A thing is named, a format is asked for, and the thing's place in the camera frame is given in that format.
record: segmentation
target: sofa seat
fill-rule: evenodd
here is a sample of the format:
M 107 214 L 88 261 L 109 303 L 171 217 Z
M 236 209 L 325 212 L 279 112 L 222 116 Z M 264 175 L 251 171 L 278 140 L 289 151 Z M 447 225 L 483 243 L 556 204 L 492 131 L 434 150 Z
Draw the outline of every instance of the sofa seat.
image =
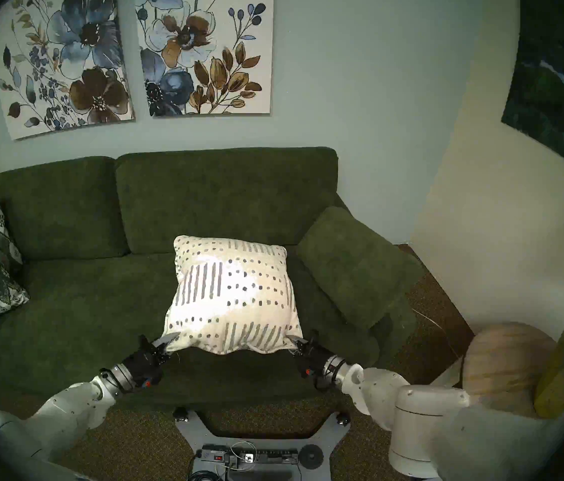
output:
M 288 273 L 305 335 L 317 331 L 332 351 L 363 365 L 375 362 L 375 338 L 343 321 L 293 248 L 289 250 Z M 174 253 L 156 253 L 27 263 L 19 282 L 31 300 L 0 317 L 0 380 L 51 396 L 121 361 L 137 349 L 138 335 L 159 337 L 177 289 L 173 258 Z M 164 373 L 157 387 L 125 397 L 120 406 L 203 408 L 314 393 L 287 351 L 218 356 L 187 348 L 164 365 Z

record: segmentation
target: landscape painting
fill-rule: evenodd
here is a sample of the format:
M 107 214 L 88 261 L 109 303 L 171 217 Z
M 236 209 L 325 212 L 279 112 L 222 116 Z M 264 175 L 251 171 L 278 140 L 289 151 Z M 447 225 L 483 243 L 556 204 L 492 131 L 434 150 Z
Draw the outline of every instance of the landscape painting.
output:
M 269 113 L 273 0 L 135 0 L 153 117 Z
M 117 0 L 9 0 L 0 7 L 0 99 L 8 132 L 133 119 Z
M 564 17 L 549 0 L 520 0 L 520 40 L 502 121 L 564 158 Z

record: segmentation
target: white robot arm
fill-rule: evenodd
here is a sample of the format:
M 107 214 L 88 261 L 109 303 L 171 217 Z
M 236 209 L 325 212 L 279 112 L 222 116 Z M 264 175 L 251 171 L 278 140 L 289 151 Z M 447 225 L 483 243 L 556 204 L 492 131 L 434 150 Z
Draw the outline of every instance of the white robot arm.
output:
M 169 359 L 166 345 L 173 337 L 149 343 L 140 336 L 140 349 L 122 363 L 51 396 L 28 419 L 0 410 L 0 450 L 28 478 L 74 480 L 76 473 L 48 461 L 72 447 L 87 429 L 99 426 L 123 394 L 156 385 L 162 376 L 160 366 Z
M 349 364 L 313 341 L 295 342 L 302 375 L 314 377 L 316 386 L 348 394 L 360 412 L 392 432 L 389 462 L 395 470 L 417 478 L 438 476 L 432 440 L 445 416 L 470 405 L 464 390 L 414 386 L 395 372 Z

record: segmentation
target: brown flower painting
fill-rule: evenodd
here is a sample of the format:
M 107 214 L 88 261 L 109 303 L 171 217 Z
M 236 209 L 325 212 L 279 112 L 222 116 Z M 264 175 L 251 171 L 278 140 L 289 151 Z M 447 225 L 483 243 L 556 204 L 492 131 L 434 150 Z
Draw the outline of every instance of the brown flower painting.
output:
M 117 0 L 3 4 L 0 98 L 13 139 L 133 119 Z
M 273 0 L 135 0 L 153 117 L 269 113 Z

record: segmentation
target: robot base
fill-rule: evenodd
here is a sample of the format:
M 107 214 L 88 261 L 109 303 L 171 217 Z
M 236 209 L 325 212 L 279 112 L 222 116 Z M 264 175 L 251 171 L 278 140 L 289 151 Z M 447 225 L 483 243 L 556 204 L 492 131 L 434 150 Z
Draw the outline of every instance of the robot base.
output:
M 236 469 L 229 469 L 229 481 L 331 481 L 331 464 L 329 458 L 338 443 L 344 438 L 351 428 L 348 414 L 331 414 L 320 429 L 310 438 L 306 439 L 246 439 L 218 437 L 211 433 L 195 412 L 177 410 L 173 416 L 177 429 L 188 441 L 195 452 L 191 472 L 215 472 L 224 479 L 226 470 L 223 461 L 215 460 L 216 455 L 210 454 L 213 447 L 221 451 L 224 449 L 230 454 L 234 447 L 238 453 L 244 451 L 238 448 L 237 443 L 250 442 L 261 451 L 291 452 L 284 463 L 257 463 L 240 460 Z

